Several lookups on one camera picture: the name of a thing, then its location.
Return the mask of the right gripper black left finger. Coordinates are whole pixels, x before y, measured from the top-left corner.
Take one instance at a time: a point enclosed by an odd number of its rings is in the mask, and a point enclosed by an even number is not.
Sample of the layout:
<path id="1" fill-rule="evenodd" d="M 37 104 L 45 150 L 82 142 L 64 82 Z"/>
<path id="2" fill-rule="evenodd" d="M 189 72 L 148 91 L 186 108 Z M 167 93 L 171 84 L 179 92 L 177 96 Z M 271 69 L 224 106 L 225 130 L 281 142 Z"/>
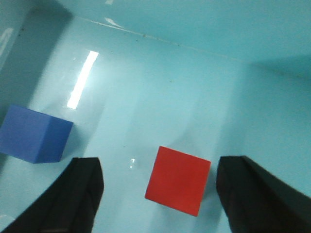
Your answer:
<path id="1" fill-rule="evenodd" d="M 104 192 L 99 158 L 73 158 L 5 233 L 90 233 Z"/>

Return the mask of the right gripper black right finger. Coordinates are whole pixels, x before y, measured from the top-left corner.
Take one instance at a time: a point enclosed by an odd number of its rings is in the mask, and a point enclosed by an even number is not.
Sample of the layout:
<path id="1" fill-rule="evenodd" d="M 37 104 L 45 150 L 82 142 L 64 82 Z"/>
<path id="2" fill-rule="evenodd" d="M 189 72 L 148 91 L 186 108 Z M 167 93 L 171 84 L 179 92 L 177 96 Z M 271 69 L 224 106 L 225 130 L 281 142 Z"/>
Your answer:
<path id="1" fill-rule="evenodd" d="M 309 233 L 311 199 L 247 156 L 222 156 L 216 189 L 233 233 Z"/>

